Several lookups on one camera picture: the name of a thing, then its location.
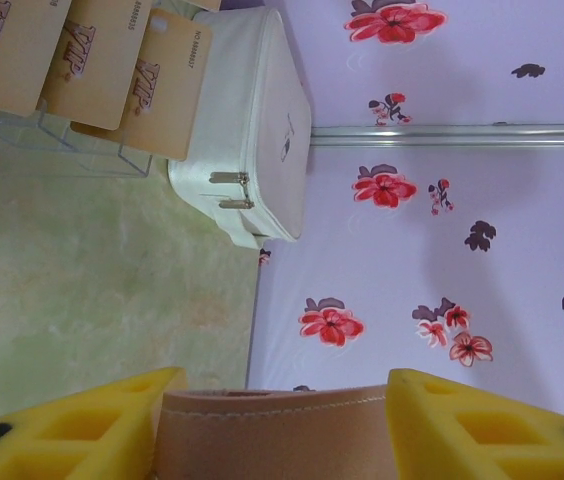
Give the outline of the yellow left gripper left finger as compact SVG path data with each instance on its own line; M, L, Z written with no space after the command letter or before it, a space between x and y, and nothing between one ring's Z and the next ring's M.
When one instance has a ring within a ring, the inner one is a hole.
M0 480L153 480L166 367L0 417Z

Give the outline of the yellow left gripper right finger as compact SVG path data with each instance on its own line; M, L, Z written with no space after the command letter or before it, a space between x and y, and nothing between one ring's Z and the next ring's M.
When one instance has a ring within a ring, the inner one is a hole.
M564 415L413 369L386 412L399 480L564 480Z

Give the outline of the brown leather card holder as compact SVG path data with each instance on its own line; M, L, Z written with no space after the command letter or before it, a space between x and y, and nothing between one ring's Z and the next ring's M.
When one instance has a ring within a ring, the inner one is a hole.
M168 391L157 480L398 480L383 385Z

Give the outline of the gold VIP card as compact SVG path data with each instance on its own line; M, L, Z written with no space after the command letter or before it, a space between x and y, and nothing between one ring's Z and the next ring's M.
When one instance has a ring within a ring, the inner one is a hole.
M0 0L0 111L37 107L72 0Z
M211 39L205 25L151 10L120 124L124 145L187 157Z
M43 85L47 113L119 127L153 0L72 0Z

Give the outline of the wooden slatted rack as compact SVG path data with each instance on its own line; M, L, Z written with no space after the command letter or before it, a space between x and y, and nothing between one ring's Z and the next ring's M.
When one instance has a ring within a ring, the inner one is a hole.
M77 133L41 102L29 116L0 111L0 175L146 178L153 156Z

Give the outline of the white zip case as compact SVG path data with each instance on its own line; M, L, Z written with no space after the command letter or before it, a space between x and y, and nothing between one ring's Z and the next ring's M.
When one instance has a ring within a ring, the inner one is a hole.
M311 110L279 11L200 12L212 42L175 193L240 247L293 242L303 228Z

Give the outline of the aluminium frame post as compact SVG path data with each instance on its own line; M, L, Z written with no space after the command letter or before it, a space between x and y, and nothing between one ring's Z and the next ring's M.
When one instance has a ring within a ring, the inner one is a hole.
M394 127L320 127L314 147L341 148L559 148L564 124L411 125Z

